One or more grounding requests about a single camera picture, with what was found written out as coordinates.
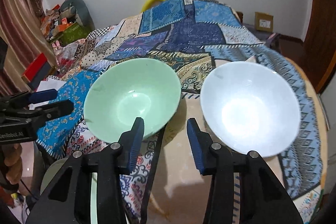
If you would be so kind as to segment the left hand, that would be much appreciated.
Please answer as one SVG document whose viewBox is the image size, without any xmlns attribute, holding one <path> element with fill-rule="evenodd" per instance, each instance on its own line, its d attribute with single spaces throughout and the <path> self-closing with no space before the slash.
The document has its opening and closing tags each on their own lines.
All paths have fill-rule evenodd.
<svg viewBox="0 0 336 224">
<path fill-rule="evenodd" d="M 5 166 L 8 167 L 6 178 L 12 185 L 15 185 L 20 181 L 23 172 L 22 146 L 20 144 L 8 144 L 2 147 L 2 151 L 5 155 Z"/>
</svg>

